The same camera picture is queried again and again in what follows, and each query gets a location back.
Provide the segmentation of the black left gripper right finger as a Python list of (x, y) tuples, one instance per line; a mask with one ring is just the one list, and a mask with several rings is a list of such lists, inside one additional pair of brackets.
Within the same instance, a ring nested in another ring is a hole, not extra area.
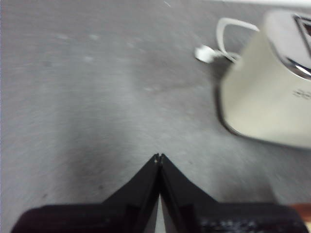
[(179, 233), (306, 233), (288, 206), (265, 202), (219, 202), (160, 156), (161, 197)]

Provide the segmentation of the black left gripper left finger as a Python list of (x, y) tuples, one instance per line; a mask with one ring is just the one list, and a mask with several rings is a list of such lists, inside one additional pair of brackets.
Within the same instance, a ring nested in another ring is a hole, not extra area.
[(14, 233), (142, 233), (157, 204), (160, 156), (100, 203), (45, 205), (24, 212)]

